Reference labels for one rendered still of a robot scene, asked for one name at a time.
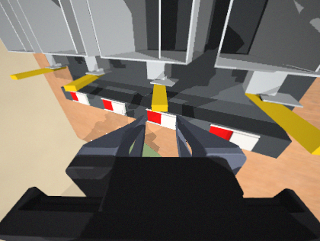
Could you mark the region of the dark grey board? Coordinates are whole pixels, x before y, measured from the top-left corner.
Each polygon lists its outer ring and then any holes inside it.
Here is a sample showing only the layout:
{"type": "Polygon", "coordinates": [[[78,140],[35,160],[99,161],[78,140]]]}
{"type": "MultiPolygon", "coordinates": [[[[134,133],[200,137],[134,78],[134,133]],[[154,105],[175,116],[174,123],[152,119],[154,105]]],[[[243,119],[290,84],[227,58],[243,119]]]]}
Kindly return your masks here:
{"type": "MultiPolygon", "coordinates": [[[[171,64],[168,111],[152,111],[153,79],[146,61],[109,59],[112,72],[66,99],[139,118],[175,130],[176,115],[254,153],[277,157],[292,143],[286,131],[259,108],[242,87],[248,70],[214,68],[231,0],[213,0],[203,55],[171,64]]],[[[220,53],[248,55],[268,0],[234,0],[220,53]]],[[[193,0],[161,0],[161,50],[187,52],[193,0]]],[[[159,0],[146,0],[148,50],[159,50],[159,0]]],[[[288,74],[278,93],[297,101],[317,77],[288,74]]]]}

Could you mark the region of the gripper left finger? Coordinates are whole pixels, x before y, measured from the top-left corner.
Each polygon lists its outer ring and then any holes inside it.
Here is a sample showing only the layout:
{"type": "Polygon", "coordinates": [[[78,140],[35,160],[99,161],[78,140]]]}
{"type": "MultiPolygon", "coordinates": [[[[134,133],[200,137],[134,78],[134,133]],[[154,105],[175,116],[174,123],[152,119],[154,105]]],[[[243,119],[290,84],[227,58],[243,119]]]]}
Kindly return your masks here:
{"type": "Polygon", "coordinates": [[[117,130],[83,144],[77,155],[142,157],[146,133],[145,115],[117,130]],[[135,141],[134,145],[133,142],[135,141]],[[130,152],[130,147],[133,148],[130,152]]]}

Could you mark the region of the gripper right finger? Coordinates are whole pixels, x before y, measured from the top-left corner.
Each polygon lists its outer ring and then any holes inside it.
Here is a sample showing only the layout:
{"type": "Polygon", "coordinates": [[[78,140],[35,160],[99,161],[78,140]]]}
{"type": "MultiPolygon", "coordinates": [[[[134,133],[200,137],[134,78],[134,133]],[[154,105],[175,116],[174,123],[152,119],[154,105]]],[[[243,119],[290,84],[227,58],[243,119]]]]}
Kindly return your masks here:
{"type": "Polygon", "coordinates": [[[221,157],[228,161],[235,175],[247,160],[239,145],[193,125],[179,115],[176,115],[175,129],[179,157],[221,157]]]}

